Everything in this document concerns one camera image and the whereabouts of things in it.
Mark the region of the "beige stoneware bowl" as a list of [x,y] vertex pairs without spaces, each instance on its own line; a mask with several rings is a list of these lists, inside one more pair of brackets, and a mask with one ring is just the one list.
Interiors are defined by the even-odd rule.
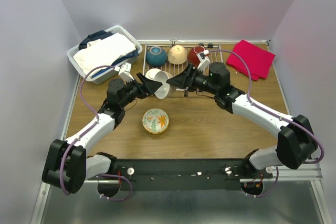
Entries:
[[158,99],[162,100],[171,97],[176,90],[175,87],[167,83],[168,79],[173,77],[168,72],[165,72],[157,68],[153,68],[146,72],[145,77],[160,82],[162,84],[161,87],[154,93]]

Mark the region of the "glossy red bowl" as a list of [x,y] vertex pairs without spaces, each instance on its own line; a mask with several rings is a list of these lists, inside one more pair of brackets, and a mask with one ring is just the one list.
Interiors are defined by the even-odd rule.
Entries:
[[198,66],[200,64],[200,60],[197,54],[203,52],[204,50],[205,48],[203,46],[194,46],[187,55],[188,62],[192,63],[195,66]]

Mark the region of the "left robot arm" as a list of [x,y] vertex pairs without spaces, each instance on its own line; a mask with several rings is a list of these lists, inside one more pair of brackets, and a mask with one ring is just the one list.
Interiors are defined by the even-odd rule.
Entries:
[[88,158],[88,152],[123,120],[125,107],[135,99],[153,95],[162,83],[138,73],[138,80],[124,82],[117,78],[109,82],[107,97],[94,119],[66,140],[54,140],[48,150],[41,179],[58,187],[64,194],[75,194],[84,181],[96,175],[112,179],[116,175],[116,158],[97,154]]

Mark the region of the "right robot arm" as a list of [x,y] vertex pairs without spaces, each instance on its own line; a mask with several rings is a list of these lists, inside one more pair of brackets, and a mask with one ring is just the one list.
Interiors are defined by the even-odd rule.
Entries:
[[318,148],[305,116],[286,115],[253,100],[231,85],[230,72],[222,62],[210,64],[208,75],[189,64],[182,73],[167,82],[176,88],[212,94],[221,109],[253,121],[277,138],[277,145],[254,150],[243,159],[238,170],[246,177],[255,177],[269,166],[297,169]]

